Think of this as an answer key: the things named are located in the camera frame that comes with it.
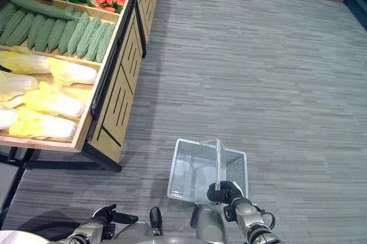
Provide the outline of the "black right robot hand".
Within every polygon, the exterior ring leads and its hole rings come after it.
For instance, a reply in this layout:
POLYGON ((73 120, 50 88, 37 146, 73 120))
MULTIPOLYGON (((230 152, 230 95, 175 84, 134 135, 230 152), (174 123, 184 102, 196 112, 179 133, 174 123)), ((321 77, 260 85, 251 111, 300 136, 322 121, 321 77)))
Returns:
POLYGON ((232 204, 235 200, 243 199, 240 188, 232 181, 220 181, 220 189, 215 190, 215 183, 207 190, 207 197, 211 202, 232 204))

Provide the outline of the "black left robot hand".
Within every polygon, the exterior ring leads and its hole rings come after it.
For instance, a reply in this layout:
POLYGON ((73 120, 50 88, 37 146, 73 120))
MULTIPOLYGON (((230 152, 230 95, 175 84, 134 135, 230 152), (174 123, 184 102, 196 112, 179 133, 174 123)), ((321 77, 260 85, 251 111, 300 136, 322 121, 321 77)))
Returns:
POLYGON ((91 220, 98 220, 104 222, 105 224, 134 224, 138 221, 138 217, 135 215, 117 212, 116 206, 116 204, 112 204, 110 206, 98 209, 93 213, 91 220))

